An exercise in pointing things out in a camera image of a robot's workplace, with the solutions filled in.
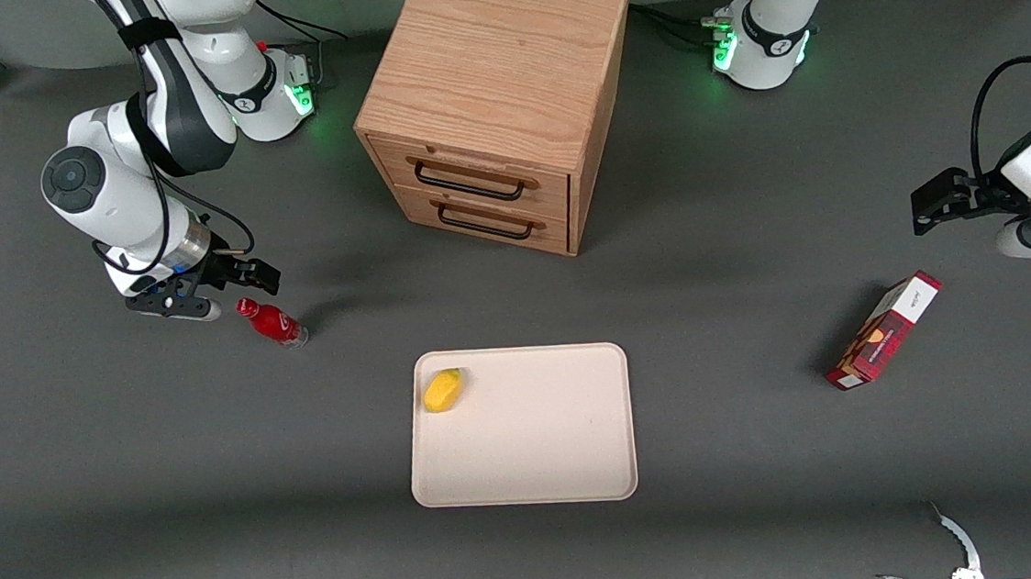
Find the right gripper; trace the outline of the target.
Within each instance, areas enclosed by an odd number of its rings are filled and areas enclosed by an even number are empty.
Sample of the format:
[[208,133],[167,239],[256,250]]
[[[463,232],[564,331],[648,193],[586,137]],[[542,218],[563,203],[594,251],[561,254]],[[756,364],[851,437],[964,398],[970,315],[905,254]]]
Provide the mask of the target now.
[[175,285],[176,297],[189,297],[195,291],[193,281],[205,287],[239,284],[277,296],[282,272],[260,259],[242,261],[236,256],[219,256],[217,251],[202,254],[201,244],[168,246],[158,266],[140,276],[105,266],[106,274],[121,295],[137,297],[153,295]]

